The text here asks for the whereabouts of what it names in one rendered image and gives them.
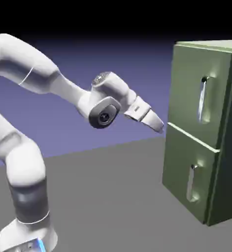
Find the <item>green cabinet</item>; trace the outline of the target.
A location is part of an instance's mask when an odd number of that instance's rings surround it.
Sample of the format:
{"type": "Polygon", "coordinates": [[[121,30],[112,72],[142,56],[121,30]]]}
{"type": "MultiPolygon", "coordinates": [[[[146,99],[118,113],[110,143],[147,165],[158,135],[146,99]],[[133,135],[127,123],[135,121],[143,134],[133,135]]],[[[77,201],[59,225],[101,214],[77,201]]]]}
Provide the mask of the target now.
{"type": "MultiPolygon", "coordinates": [[[[232,49],[232,40],[183,41],[177,43],[232,49]]],[[[232,219],[232,87],[229,94],[221,146],[218,149],[220,150],[219,159],[213,174],[213,189],[209,201],[207,222],[205,223],[209,226],[232,219]]]]}

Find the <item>green cabinet door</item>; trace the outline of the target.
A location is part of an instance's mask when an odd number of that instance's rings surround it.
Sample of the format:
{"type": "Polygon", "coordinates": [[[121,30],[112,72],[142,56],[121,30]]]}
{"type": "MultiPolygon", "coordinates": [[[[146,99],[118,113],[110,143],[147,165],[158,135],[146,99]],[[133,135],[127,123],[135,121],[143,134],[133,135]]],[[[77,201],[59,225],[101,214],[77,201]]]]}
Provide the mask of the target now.
{"type": "Polygon", "coordinates": [[[221,146],[232,87],[232,49],[177,43],[173,48],[168,122],[214,149],[221,146]],[[202,122],[201,78],[208,75],[202,122]]]}
{"type": "Polygon", "coordinates": [[[167,124],[162,183],[204,224],[207,222],[219,152],[219,149],[214,149],[175,124],[167,124]],[[191,164],[198,166],[194,174],[194,192],[198,196],[195,202],[189,202],[186,197],[191,164]]]}

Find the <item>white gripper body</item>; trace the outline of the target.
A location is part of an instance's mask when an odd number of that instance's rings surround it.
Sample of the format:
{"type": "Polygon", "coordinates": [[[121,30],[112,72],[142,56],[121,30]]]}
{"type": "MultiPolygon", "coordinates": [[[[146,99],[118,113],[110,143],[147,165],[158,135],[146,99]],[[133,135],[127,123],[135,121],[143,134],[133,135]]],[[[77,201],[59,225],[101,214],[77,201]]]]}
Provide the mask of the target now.
{"type": "Polygon", "coordinates": [[[147,114],[144,116],[141,122],[144,125],[150,127],[155,132],[163,133],[164,122],[159,118],[159,116],[152,109],[150,109],[147,112],[147,114]]]}

